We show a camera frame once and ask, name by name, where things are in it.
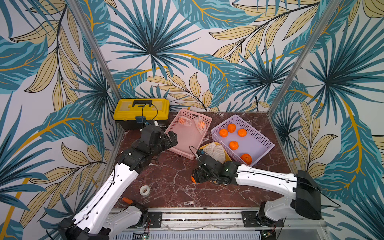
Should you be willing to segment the white foam net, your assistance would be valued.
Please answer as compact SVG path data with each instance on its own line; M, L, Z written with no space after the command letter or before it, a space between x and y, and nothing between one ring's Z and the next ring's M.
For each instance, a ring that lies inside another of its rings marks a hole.
M226 152L225 152L222 145L214 146L214 148L212 149L212 152L210 153L210 156L214 160L216 160L222 164L226 161Z
M214 153L215 147L216 147L216 144L212 142L204 146L202 150L204 151L204 153L211 156Z

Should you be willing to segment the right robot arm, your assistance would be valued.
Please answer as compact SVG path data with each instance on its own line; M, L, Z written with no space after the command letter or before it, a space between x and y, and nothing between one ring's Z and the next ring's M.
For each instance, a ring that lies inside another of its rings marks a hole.
M281 198L261 203L256 223L263 227L281 227L287 218L322 218L321 191L309 173L283 174L255 169L234 161L221 163L204 151L195 154L199 166L191 179L195 184L251 186L278 193Z

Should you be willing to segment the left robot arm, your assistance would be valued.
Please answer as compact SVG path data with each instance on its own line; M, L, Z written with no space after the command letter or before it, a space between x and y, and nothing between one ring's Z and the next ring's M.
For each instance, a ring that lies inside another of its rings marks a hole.
M132 203L128 208L110 217L110 212L126 188L151 163L154 157L175 147L178 136L156 125L146 125L141 137L122 152L113 172L73 218L64 218L57 230L64 240L111 240L128 227L144 225L148 209Z

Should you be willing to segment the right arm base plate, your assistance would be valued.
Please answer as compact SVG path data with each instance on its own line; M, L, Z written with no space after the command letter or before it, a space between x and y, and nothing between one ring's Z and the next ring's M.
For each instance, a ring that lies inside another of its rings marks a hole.
M284 226L284 220L273 221L267 217L260 215L258 211L241 212L242 221L245 228L269 227L278 228Z

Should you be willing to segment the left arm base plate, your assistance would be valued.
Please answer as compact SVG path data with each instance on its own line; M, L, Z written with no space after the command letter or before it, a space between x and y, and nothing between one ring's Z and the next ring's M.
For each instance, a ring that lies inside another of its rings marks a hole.
M139 222L135 225L135 228L144 229L160 229L163 221L162 212L148 212L144 214Z

